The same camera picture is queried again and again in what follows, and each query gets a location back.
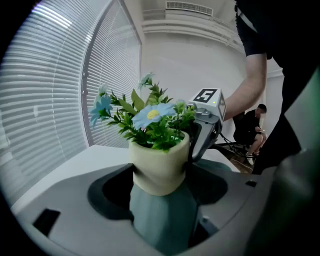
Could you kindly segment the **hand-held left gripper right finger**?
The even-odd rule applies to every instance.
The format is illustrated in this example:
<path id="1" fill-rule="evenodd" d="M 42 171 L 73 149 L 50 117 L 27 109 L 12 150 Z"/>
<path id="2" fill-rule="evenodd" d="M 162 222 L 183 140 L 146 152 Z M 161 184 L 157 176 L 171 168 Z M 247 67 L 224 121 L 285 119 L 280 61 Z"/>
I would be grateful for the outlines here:
<path id="1" fill-rule="evenodd" d="M 261 175 L 213 168 L 211 161 L 186 165 L 185 181 L 198 204 L 209 237 L 186 256 L 245 256 L 261 217 L 275 168 Z"/>

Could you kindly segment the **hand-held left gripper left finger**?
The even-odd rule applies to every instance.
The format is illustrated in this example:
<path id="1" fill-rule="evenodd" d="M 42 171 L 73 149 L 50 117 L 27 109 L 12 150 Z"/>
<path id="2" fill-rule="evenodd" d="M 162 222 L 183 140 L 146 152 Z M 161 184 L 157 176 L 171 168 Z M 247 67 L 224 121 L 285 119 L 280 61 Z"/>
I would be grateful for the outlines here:
<path id="1" fill-rule="evenodd" d="M 134 170 L 128 163 L 63 179 L 24 206 L 17 220 L 49 256 L 157 256 L 133 227 Z"/>

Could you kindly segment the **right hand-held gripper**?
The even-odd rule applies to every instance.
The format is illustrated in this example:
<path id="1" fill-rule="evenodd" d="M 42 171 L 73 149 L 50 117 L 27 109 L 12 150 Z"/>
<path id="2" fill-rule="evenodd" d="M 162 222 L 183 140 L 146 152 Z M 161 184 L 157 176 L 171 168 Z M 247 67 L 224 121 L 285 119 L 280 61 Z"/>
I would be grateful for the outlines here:
<path id="1" fill-rule="evenodd" d="M 189 149 L 189 162 L 195 163 L 217 141 L 220 122 L 224 121 L 226 113 L 226 103 L 221 88 L 202 88 L 189 99 L 188 105 L 194 106 L 197 119 L 191 125 Z M 220 121 L 209 123 L 214 118 Z"/>

